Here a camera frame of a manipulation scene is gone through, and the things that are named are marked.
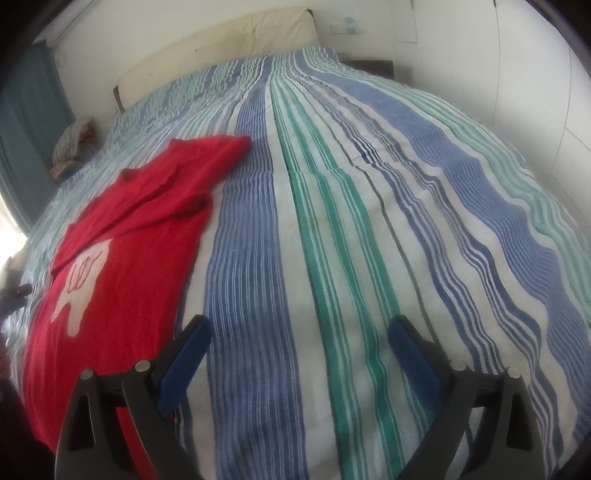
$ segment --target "cream headboard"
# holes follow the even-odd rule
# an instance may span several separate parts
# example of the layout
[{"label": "cream headboard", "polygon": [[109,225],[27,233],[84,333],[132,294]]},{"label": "cream headboard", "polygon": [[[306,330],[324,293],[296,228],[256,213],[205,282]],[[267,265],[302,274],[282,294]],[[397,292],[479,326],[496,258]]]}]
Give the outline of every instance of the cream headboard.
[{"label": "cream headboard", "polygon": [[305,7],[245,15],[191,35],[141,61],[119,79],[119,108],[172,80],[217,63],[319,45],[314,18]]}]

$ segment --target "folded clothing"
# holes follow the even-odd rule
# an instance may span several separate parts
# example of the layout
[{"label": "folded clothing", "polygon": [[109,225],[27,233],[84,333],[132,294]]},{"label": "folded clothing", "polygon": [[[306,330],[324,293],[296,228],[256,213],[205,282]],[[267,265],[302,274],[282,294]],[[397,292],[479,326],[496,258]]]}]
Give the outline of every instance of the folded clothing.
[{"label": "folded clothing", "polygon": [[[211,190],[249,143],[248,137],[172,140],[145,167],[123,170],[68,227],[35,313],[22,389],[33,431],[54,452],[83,369],[125,371],[155,357],[173,337],[212,211]],[[149,478],[131,418],[120,421],[138,470]]]}]

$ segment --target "bed sheet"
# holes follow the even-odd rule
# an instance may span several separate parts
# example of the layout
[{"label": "bed sheet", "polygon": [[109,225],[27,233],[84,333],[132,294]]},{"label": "bed sheet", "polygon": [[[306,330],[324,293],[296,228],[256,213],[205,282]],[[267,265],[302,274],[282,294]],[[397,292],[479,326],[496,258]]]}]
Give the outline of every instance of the bed sheet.
[{"label": "bed sheet", "polygon": [[176,415],[205,478],[396,478],[433,419],[389,350],[398,313],[450,359],[519,369],[548,475],[566,461],[591,424],[589,247],[510,145],[324,48],[210,67],[115,122],[29,240],[17,379],[67,225],[122,168],[213,134],[252,147],[214,191],[176,326],[215,327]]}]

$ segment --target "bed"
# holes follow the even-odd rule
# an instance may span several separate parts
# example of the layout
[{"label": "bed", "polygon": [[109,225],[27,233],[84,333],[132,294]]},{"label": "bed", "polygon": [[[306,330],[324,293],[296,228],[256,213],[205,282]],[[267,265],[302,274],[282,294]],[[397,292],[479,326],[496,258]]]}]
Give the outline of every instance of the bed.
[{"label": "bed", "polygon": [[98,157],[29,240],[34,294],[7,326],[17,382],[49,265],[88,202],[172,138],[248,135],[175,326],[203,313],[216,332],[176,415],[202,475],[396,478],[433,419],[389,350],[387,321],[403,313],[450,359],[520,371],[550,477],[591,430],[588,244],[490,130],[302,47],[124,95]]}]

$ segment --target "blue stripe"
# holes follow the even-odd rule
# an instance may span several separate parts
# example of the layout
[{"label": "blue stripe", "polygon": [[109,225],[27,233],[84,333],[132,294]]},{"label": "blue stripe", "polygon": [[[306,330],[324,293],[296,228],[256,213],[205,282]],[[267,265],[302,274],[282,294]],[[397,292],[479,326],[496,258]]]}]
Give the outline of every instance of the blue stripe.
[{"label": "blue stripe", "polygon": [[[300,68],[302,68],[304,71],[307,70],[305,66],[298,66],[300,66]],[[308,92],[314,96],[316,101],[319,101],[322,104],[329,114],[331,114],[333,120],[335,120],[341,129],[343,129],[343,132],[347,138],[351,140],[351,142],[360,152],[364,161],[372,166],[375,166],[376,164],[379,165],[380,168],[377,169],[382,173],[388,184],[392,187],[394,193],[396,194],[397,190],[401,188],[401,186],[396,183],[400,181],[404,183],[404,188],[409,192],[408,198],[412,197],[410,189],[406,185],[404,179],[400,177],[399,174],[395,172],[393,168],[391,168],[391,166],[383,163],[380,160],[379,155],[375,151],[374,147],[358,133],[353,124],[345,120],[340,112],[332,108],[328,102],[325,102],[322,99],[322,97],[317,96],[312,89],[308,89]],[[385,148],[391,153],[391,155],[397,156],[393,149],[393,147],[397,144],[393,139],[390,142],[384,142],[383,144]],[[423,250],[425,250],[428,266],[431,271],[431,276],[433,277],[436,289],[440,294],[441,299],[449,309],[452,318],[456,322],[458,331],[470,351],[475,368],[479,371],[498,372],[502,368],[502,362],[498,350],[494,342],[486,336],[482,328],[482,321],[480,320],[478,310],[468,291],[467,286],[462,283],[460,278],[452,269],[451,263],[445,254],[443,240],[439,235],[437,226],[433,223],[424,206],[415,197],[412,197],[412,200],[409,200],[407,205],[398,202],[398,206],[404,212],[409,223],[413,227],[413,231],[421,242]],[[415,219],[418,218],[422,219],[422,229],[420,229],[415,223]],[[436,257],[431,257],[432,249],[437,250]],[[452,292],[455,301],[449,297],[447,290]],[[464,322],[462,321],[462,318],[470,319],[470,321]],[[470,337],[468,337],[466,327],[470,330],[471,335],[477,341],[477,345],[474,345],[473,341],[470,339]],[[478,353],[478,349],[483,351],[483,355]]]},{"label": "blue stripe", "polygon": [[[591,380],[589,369],[584,371],[589,350],[586,329],[583,319],[566,296],[556,254],[539,245],[531,236],[525,211],[504,201],[488,183],[476,159],[451,143],[439,128],[404,103],[362,82],[333,74],[314,74],[371,106],[405,135],[425,162],[444,171],[466,209],[496,233],[514,276],[530,295],[547,307],[548,346],[565,371],[573,400],[577,402],[581,399]],[[532,330],[536,328],[532,324],[527,326]],[[530,348],[537,360],[537,345],[530,345]],[[544,391],[551,394],[547,380],[541,383]],[[586,422],[589,406],[579,401],[578,407],[578,422]]]},{"label": "blue stripe", "polygon": [[207,367],[222,480],[308,478],[265,125],[270,72],[266,59],[238,115],[236,133],[252,146],[223,188],[207,268],[204,312],[215,329]]},{"label": "blue stripe", "polygon": [[[244,62],[236,62],[233,67],[232,67],[232,73],[230,74],[230,77],[233,79],[233,81],[235,82],[240,74],[236,74],[236,70],[238,70],[239,72],[242,71],[242,66],[244,65]],[[236,106],[236,104],[240,101],[240,97],[237,96],[234,100],[228,100],[228,103],[231,103],[231,106],[228,108],[227,104],[223,104],[220,105],[220,107],[217,109],[217,111],[215,112],[213,118],[210,120],[209,122],[209,126],[207,127],[207,134],[206,136],[209,135],[215,135],[215,134],[221,134],[221,133],[226,133],[226,131],[228,130],[228,122],[230,121],[230,117],[232,116],[232,113],[234,112],[234,108]],[[225,126],[218,128],[217,130],[215,129],[217,120],[222,116],[222,112],[225,110],[225,114],[224,114],[224,120],[222,121],[222,125]]]},{"label": "blue stripe", "polygon": [[208,90],[213,82],[213,74],[216,72],[219,65],[214,65],[207,69],[207,73],[205,74],[205,79],[203,80],[203,90]]},{"label": "blue stripe", "polygon": [[[299,64],[298,66],[304,71],[307,70],[305,64]],[[532,372],[532,376],[534,377],[534,383],[530,388],[532,389],[532,393],[537,393],[532,396],[532,401],[543,425],[542,431],[545,440],[544,444],[548,445],[550,442],[552,442],[554,451],[560,455],[563,451],[560,430],[558,428],[557,422],[552,422],[550,418],[550,415],[553,415],[553,418],[555,419],[558,418],[556,394],[538,364],[538,358],[540,354],[539,347],[541,342],[540,327],[530,315],[518,309],[513,303],[510,295],[501,283],[501,279],[499,278],[496,271],[495,263],[490,251],[467,231],[463,222],[461,221],[461,218],[459,218],[459,215],[449,202],[447,194],[445,193],[440,180],[437,177],[424,174],[415,162],[412,162],[404,155],[399,143],[397,143],[391,135],[384,132],[384,130],[379,127],[377,122],[368,117],[361,108],[358,108],[354,104],[350,103],[345,97],[338,95],[338,93],[335,92],[330,86],[322,84],[313,78],[307,78],[307,82],[298,82],[303,88],[306,89],[307,93],[314,97],[314,99],[319,104],[321,104],[321,106],[324,107],[325,110],[331,115],[332,119],[341,127],[345,135],[351,140],[367,164],[374,167],[380,165],[382,167],[381,171],[385,176],[387,175],[386,172],[388,170],[392,170],[387,163],[384,163],[381,160],[376,149],[363,136],[361,136],[354,124],[348,122],[343,114],[338,109],[333,107],[334,104],[326,101],[317,90],[310,86],[310,84],[314,84],[319,88],[322,88],[325,93],[331,97],[331,99],[335,100],[340,106],[347,108],[353,114],[356,120],[364,124],[368,131],[380,140],[382,146],[387,152],[390,153],[391,157],[397,163],[400,162],[401,164],[405,165],[406,168],[408,168],[413,174],[413,177],[416,179],[417,183],[433,195],[436,204],[443,211],[444,217],[452,227],[452,231],[457,240],[460,252],[466,261],[478,272],[482,285],[485,289],[486,296],[501,328],[510,338],[514,339],[519,350],[528,359],[529,367]],[[467,337],[465,334],[463,323],[457,316],[453,315],[453,317],[456,319],[456,324],[460,334],[462,334],[464,331],[462,339],[465,343],[466,341],[469,342],[466,344],[470,351],[474,352],[475,349],[469,337]],[[479,317],[474,319],[474,324],[475,325],[473,326],[476,327],[478,335],[480,337],[484,337],[484,340],[488,345],[493,345],[492,339],[490,339],[485,333]],[[527,325],[531,329],[533,335],[535,336],[534,340],[531,340],[531,335],[527,334],[523,327],[524,325]],[[533,345],[528,344],[528,339],[532,341]],[[495,357],[497,359],[496,368],[491,371],[498,373],[500,370],[502,370],[502,365],[496,347]],[[545,404],[545,399],[542,400],[542,397],[540,397],[539,384],[548,395],[550,405]],[[550,431],[551,425],[554,426],[554,430],[552,432]],[[548,458],[548,454],[547,466],[548,468],[550,467],[550,458]]]}]

